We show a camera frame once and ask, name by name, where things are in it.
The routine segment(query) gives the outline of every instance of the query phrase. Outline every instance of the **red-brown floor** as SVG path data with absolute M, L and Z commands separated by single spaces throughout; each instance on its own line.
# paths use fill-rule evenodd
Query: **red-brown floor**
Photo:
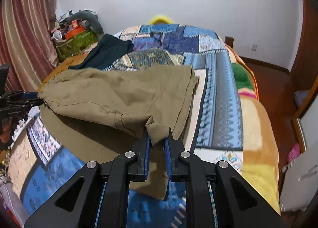
M 282 190 L 284 175 L 281 168 L 287 164 L 287 155 L 296 143 L 291 118 L 296 112 L 294 92 L 291 79 L 288 74 L 268 68 L 266 66 L 247 63 L 254 72 L 259 89 L 260 102 L 264 105 L 279 151 L 279 193 Z M 291 227 L 295 215 L 283 213 L 287 227 Z

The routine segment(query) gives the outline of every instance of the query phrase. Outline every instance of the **dark green cloth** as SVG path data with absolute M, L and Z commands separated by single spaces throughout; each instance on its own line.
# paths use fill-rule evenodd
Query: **dark green cloth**
M 237 89 L 249 88 L 254 90 L 250 73 L 243 66 L 232 63 L 232 69 Z
M 81 64 L 69 66 L 68 69 L 78 70 L 92 67 L 103 70 L 123 55 L 132 52 L 133 47 L 134 45 L 130 40 L 122 41 L 112 35 L 105 34 L 98 42 L 96 48 L 88 54 Z

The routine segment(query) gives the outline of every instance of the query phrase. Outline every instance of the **curtain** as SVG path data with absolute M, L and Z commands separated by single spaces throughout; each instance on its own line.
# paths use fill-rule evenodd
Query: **curtain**
M 2 0 L 0 64 L 11 65 L 6 90 L 35 91 L 58 62 L 50 41 L 56 0 Z

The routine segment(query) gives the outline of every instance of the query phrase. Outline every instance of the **wall outlet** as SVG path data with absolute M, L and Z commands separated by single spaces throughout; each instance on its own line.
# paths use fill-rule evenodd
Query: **wall outlet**
M 256 45 L 256 44 L 253 44 L 251 49 L 252 49 L 253 51 L 256 51 L 256 48 L 257 48 L 257 45 Z

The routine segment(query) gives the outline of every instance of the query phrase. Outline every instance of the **bed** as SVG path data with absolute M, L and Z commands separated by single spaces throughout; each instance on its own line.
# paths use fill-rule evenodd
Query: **bed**
M 253 72 L 235 51 L 215 32 L 188 25 L 140 25 L 114 36 L 131 40 L 134 51 L 161 48 L 167 52 L 165 62 L 193 66 L 201 81 L 184 130 L 186 150 L 205 161 L 228 161 L 280 213 L 278 149 Z M 39 90 L 56 74 L 81 63 L 87 54 L 84 51 L 66 59 Z M 154 62 L 162 63 L 125 55 L 105 70 L 135 71 L 136 65 Z M 32 214 L 84 164 L 35 116 L 12 150 L 12 190 Z M 130 190 L 127 227 L 184 227 L 185 185 L 169 182 L 168 186 L 163 200 Z

